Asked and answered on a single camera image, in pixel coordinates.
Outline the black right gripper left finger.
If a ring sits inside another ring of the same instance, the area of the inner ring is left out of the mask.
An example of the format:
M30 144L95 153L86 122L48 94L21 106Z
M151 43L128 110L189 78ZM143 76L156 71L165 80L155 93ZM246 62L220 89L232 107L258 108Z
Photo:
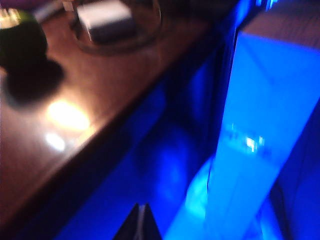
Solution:
M136 203L112 238L112 240L138 240L138 219L140 206Z

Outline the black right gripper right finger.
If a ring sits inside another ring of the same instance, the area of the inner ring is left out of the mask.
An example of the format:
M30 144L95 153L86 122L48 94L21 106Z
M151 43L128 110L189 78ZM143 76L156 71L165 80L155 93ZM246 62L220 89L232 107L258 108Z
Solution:
M150 205L144 205L143 211L143 239L144 240L162 240L157 222L153 215Z

